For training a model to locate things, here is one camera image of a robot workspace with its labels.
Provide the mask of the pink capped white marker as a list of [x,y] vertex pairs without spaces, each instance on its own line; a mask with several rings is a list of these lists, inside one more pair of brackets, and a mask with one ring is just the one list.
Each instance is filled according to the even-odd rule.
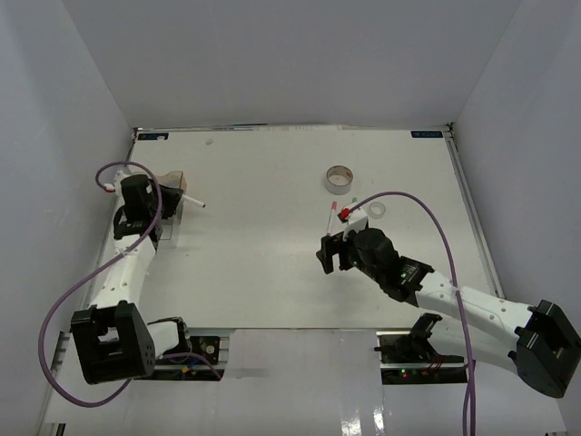
[[337,209],[338,209],[338,203],[336,201],[333,201],[331,203],[331,206],[330,206],[330,212],[329,212],[327,225],[326,225],[326,234],[327,235],[331,235],[333,220],[337,214]]

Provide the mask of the red capped white marker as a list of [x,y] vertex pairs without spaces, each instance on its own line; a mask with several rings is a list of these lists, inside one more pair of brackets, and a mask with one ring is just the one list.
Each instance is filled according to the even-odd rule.
[[195,205],[196,207],[199,207],[199,208],[205,208],[206,207],[206,203],[204,203],[202,201],[199,201],[199,200],[197,200],[195,198],[192,198],[192,197],[190,197],[188,195],[185,195],[185,194],[182,196],[182,201],[184,203],[193,204],[193,205]]

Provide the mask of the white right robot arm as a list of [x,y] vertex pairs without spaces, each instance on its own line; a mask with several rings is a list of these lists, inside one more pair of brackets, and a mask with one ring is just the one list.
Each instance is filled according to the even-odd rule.
[[464,358],[513,372],[548,397],[565,396],[580,363],[580,336],[557,304],[510,302],[458,289],[432,266],[399,255],[376,228],[326,235],[316,256],[326,274],[355,268],[389,298],[423,311],[408,334],[379,338],[375,350],[382,362]]

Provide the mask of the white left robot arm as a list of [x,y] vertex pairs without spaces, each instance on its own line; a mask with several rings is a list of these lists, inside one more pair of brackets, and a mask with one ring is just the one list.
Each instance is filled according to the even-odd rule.
[[89,307],[74,313],[71,330],[84,379],[89,384],[149,377],[163,355],[183,362],[192,351],[180,317],[145,322],[138,310],[147,270],[162,239],[157,223],[135,249],[162,205],[161,220],[173,222],[181,211],[186,183],[181,172],[162,177],[162,198],[144,173],[126,175],[115,183],[123,199],[113,217],[114,252],[122,258],[108,269],[101,290]]

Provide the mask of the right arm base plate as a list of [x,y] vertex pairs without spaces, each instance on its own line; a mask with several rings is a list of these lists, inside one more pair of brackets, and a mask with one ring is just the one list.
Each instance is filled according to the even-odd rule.
[[435,352],[407,331],[378,332],[374,351],[379,355],[384,386],[466,384],[465,359]]

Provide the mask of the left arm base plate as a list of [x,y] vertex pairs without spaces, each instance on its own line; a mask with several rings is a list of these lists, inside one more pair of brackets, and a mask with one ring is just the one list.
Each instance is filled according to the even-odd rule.
[[227,349],[218,335],[190,336],[185,345],[165,352],[156,361],[153,380],[218,382],[227,362]]

